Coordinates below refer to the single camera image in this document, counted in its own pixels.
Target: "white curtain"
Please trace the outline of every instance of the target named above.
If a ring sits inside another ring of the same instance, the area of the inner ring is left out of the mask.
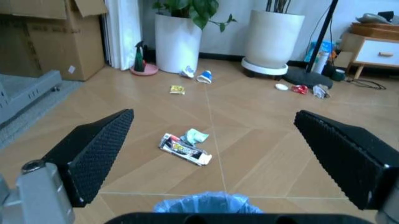
[[[109,13],[103,17],[106,58],[114,68],[134,65],[135,45],[142,40],[140,0],[105,0]]]

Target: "black pole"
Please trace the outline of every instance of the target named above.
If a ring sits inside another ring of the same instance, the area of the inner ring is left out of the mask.
[[[324,21],[323,27],[321,28],[319,39],[317,40],[316,46],[314,47],[314,50],[313,50],[312,57],[310,58],[309,64],[306,68],[306,73],[310,73],[310,71],[312,70],[314,61],[316,60],[317,54],[319,53],[321,43],[323,42],[324,36],[326,35],[327,28],[330,24],[332,17],[333,17],[334,10],[335,10],[335,7],[337,6],[337,4],[338,4],[338,0],[333,0],[333,2],[331,3],[330,9],[327,13],[326,20]]]

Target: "trash bin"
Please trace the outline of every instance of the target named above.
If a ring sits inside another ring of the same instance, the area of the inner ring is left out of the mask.
[[[244,195],[225,192],[205,192],[180,199],[164,200],[154,207],[155,212],[169,213],[263,213],[249,203]]]

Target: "red wrapper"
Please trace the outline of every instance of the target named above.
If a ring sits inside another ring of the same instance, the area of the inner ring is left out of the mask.
[[[308,91],[308,88],[305,85],[293,85],[291,87],[291,90],[294,91],[294,92],[306,95],[307,91]]]

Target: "white plant pot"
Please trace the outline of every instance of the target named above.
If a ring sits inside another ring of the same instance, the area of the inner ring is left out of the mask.
[[[282,68],[290,60],[304,19],[303,15],[252,10],[246,60],[256,66]]]
[[[197,70],[202,30],[191,19],[155,15],[157,66],[179,73],[190,66]]]

